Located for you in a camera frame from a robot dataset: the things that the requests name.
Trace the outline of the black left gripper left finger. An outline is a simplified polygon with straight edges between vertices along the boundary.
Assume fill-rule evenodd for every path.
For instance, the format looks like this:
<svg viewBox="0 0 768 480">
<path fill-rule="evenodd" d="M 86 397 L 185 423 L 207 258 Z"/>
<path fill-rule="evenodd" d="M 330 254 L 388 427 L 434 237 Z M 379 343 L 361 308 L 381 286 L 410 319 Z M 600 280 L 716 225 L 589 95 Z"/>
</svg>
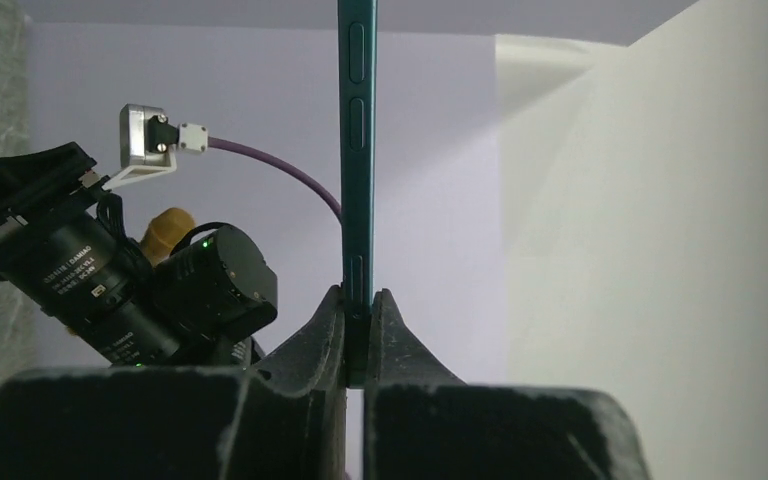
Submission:
<svg viewBox="0 0 768 480">
<path fill-rule="evenodd" d="M 0 387 L 0 479 L 340 479 L 343 295 L 261 361 L 39 369 Z"/>
</svg>

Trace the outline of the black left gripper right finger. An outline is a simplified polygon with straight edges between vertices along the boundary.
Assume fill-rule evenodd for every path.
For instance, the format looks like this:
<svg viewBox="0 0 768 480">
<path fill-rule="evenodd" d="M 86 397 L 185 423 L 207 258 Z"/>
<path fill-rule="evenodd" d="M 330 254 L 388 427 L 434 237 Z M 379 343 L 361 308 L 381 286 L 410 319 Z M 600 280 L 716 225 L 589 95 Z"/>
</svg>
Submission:
<svg viewBox="0 0 768 480">
<path fill-rule="evenodd" d="M 469 385 L 373 303 L 364 389 L 367 479 L 648 479 L 637 429 L 611 395 Z"/>
</svg>

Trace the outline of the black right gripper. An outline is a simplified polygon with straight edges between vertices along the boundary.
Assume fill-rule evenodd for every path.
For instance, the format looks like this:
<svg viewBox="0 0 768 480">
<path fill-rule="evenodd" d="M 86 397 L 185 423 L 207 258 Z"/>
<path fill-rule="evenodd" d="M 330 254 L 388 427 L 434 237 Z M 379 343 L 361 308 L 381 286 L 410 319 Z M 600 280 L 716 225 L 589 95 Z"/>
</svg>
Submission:
<svg viewBox="0 0 768 480">
<path fill-rule="evenodd" d="M 81 189 L 96 190 L 96 161 L 77 143 L 0 157 L 0 226 L 31 220 Z M 125 232 L 123 202 L 104 198 L 29 249 L 0 258 L 0 280 L 19 288 L 82 338 L 157 338 L 145 287 L 150 265 Z"/>
</svg>

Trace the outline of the black phone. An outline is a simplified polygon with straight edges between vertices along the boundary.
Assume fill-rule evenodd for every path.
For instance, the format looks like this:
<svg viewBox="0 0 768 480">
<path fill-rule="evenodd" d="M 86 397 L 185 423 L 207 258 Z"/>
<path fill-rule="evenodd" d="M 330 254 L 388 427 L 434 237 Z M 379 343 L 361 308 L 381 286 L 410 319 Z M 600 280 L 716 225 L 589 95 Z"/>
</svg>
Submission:
<svg viewBox="0 0 768 480">
<path fill-rule="evenodd" d="M 367 377 L 373 302 L 377 2 L 339 0 L 338 70 L 345 371 Z"/>
</svg>

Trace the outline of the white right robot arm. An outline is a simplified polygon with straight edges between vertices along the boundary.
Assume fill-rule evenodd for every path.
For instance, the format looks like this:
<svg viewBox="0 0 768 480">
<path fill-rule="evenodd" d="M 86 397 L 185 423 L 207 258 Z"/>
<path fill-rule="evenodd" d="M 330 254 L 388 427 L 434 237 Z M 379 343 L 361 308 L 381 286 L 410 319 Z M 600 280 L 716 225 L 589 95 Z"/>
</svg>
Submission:
<svg viewBox="0 0 768 480">
<path fill-rule="evenodd" d="M 213 222 L 152 265 L 122 200 L 77 144 L 0 158 L 0 281 L 114 365 L 228 365 L 277 315 L 277 278 L 253 240 Z"/>
</svg>

